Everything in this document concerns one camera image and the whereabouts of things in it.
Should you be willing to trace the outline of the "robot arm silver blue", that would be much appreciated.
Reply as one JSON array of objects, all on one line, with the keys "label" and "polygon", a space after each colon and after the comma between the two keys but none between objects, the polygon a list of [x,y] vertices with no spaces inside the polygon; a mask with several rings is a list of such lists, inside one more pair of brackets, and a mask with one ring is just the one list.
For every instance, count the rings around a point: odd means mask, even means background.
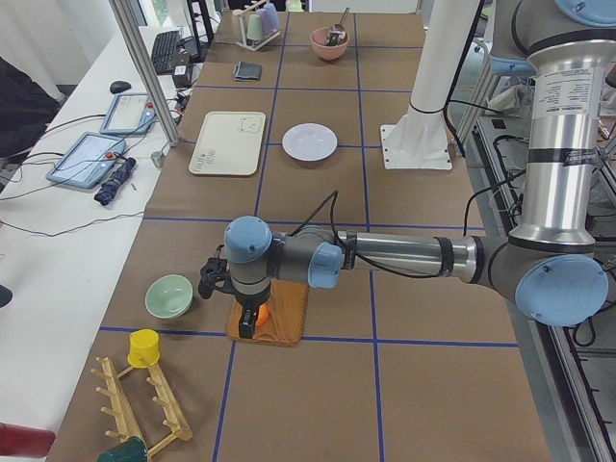
[{"label": "robot arm silver blue", "polygon": [[585,227],[605,69],[615,54],[611,1],[499,1],[497,70],[527,62],[535,74],[520,223],[504,238],[408,238],[302,225],[274,233],[256,217],[226,228],[226,280],[251,338],[274,279],[333,288],[357,261],[412,279],[455,277],[494,290],[532,320],[571,326],[608,296]]}]

